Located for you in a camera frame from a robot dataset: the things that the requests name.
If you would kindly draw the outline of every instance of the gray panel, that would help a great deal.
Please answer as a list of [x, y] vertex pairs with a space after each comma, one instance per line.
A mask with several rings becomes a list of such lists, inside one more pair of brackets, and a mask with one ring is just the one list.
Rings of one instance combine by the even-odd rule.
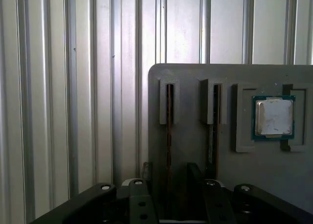
[[69, 198], [66, 0], [49, 0], [54, 207]]
[[211, 0], [210, 63], [241, 64], [244, 0]]
[[7, 147], [9, 154], [10, 215], [11, 223], [23, 224], [25, 220], [25, 183], [23, 167], [23, 139], [21, 115], [21, 64], [16, 0], [2, 0], [3, 41], [6, 87]]
[[76, 0], [78, 191], [96, 182], [93, 0]]
[[167, 0], [167, 63], [198, 63], [200, 0]]
[[47, 0], [27, 0], [35, 218], [53, 207]]
[[138, 43], [136, 0], [121, 2], [122, 181], [138, 174]]
[[96, 181], [112, 182], [111, 0], [96, 0]]
[[122, 184], [121, 0], [112, 0], [112, 144], [113, 182]]
[[297, 0], [294, 64], [308, 64], [310, 0]]
[[[196, 162], [200, 169], [204, 170], [207, 126], [199, 120], [199, 80], [216, 81], [227, 78], [228, 121], [227, 125], [221, 126], [219, 134], [218, 180], [229, 189], [240, 183], [254, 184], [313, 213], [310, 199], [313, 197], [312, 144], [304, 152], [287, 153], [281, 149], [279, 140], [255, 141], [254, 152], [235, 153], [234, 143], [230, 137], [231, 132], [235, 132], [231, 124], [233, 97], [237, 96], [231, 89], [234, 84], [241, 83], [243, 86], [248, 83], [258, 84], [258, 89], [253, 90], [253, 93], [246, 90], [247, 92], [241, 96], [242, 103], [238, 108], [241, 110], [242, 118], [233, 122], [236, 124], [241, 121], [240, 133], [246, 135], [246, 138], [240, 143], [241, 146], [247, 146], [251, 142], [251, 111], [248, 109], [251, 108], [251, 95], [281, 95], [283, 84], [298, 83], [297, 88], [301, 88], [302, 83], [312, 84], [312, 75], [311, 66], [155, 65], [149, 72], [149, 160], [153, 163], [154, 180], [162, 182], [165, 174], [163, 155], [166, 150], [166, 127], [159, 124], [159, 79], [178, 78], [180, 81], [180, 112], [184, 117], [172, 127], [172, 174], [173, 186], [179, 187], [176, 192], [179, 190], [182, 192], [185, 163]], [[312, 108], [307, 109], [306, 117], [311, 118], [312, 113]], [[312, 131], [312, 128], [310, 121], [308, 129]], [[307, 134], [307, 137], [309, 138], [307, 141], [311, 142], [312, 134]]]
[[253, 64], [284, 63], [286, 1], [255, 0]]
[[3, 49], [3, 21], [2, 7], [0, 6], [0, 222], [9, 223], [10, 220], [10, 197], [8, 176], [8, 148], [6, 138], [6, 99], [5, 99], [5, 70]]
[[139, 168], [148, 161], [148, 72], [156, 62], [156, 0], [142, 0], [139, 66]]

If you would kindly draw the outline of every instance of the silver metal panel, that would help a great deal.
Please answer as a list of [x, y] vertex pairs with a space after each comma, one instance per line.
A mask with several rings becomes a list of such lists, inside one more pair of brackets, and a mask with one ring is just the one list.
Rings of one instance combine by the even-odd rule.
[[156, 0], [156, 63], [166, 62], [166, 10], [166, 0]]
[[138, 174], [138, 4], [121, 1], [122, 181]]
[[308, 39], [310, 0], [297, 0], [296, 3], [294, 64], [309, 64]]
[[199, 63], [200, 0], [167, 0], [166, 62]]
[[308, 64], [313, 64], [313, 0], [310, 0], [309, 36], [308, 36]]
[[9, 161], [8, 211], [1, 223], [26, 223], [21, 116], [21, 64], [17, 24], [17, 1], [2, 0], [3, 46], [6, 87], [7, 148]]
[[244, 0], [211, 0], [210, 63], [241, 64]]
[[200, 0], [200, 60], [201, 64], [209, 63], [209, 40], [210, 40], [210, 14], [211, 8], [209, 3], [211, 0]]
[[255, 0], [253, 64], [283, 64], [287, 0]]
[[47, 0], [27, 0], [35, 218], [53, 207]]
[[76, 0], [78, 191], [96, 182], [93, 0]]
[[3, 49], [3, 21], [2, 7], [0, 6], [0, 222], [10, 220], [10, 197], [8, 176], [8, 148], [6, 138], [6, 99], [5, 99], [5, 70]]
[[50, 65], [52, 98], [53, 207], [69, 198], [68, 193], [68, 47], [66, 0], [50, 0]]
[[154, 63], [282, 64], [287, 50], [311, 64], [312, 1], [1, 0], [9, 199], [0, 222], [29, 222], [69, 190], [137, 177]]
[[139, 41], [139, 168], [148, 161], [148, 72], [156, 63], [156, 0], [142, 0], [140, 10], [141, 36]]
[[113, 182], [122, 184], [122, 60], [121, 60], [121, 2], [112, 0], [112, 143], [113, 143]]
[[112, 182], [111, 0], [96, 0], [96, 180]]

